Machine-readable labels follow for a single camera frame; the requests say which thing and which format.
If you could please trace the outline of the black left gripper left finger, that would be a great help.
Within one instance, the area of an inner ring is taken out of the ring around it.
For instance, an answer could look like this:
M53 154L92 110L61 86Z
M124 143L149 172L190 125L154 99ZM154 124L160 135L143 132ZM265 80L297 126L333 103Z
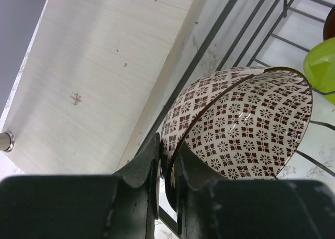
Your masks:
M160 135L111 175L13 176L1 182L1 238L153 238Z

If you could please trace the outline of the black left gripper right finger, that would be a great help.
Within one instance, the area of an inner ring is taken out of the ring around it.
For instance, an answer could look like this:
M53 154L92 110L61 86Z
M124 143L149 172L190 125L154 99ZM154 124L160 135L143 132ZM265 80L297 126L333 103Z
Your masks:
M183 144L176 159L181 238L334 238L334 195L314 180L227 180Z

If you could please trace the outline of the red patterned white bowl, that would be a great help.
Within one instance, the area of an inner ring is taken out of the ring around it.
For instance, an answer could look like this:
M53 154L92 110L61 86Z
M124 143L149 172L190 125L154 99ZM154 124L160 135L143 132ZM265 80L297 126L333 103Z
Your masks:
M174 162L183 143L229 180L272 180L297 150L311 114L311 86L293 68L230 68L196 80L162 125L170 205L176 207Z

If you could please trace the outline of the lime green plate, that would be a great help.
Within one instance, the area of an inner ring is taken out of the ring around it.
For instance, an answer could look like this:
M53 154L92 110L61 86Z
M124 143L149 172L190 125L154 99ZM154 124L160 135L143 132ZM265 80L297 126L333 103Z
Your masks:
M334 37L307 53L304 73L311 86L334 104Z

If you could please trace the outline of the dark red patterned bowl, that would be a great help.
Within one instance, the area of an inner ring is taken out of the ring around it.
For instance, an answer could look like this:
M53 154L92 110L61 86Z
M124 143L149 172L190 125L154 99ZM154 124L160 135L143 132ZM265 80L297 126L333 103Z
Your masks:
M330 39L335 36L335 7L329 12L323 26L323 40Z

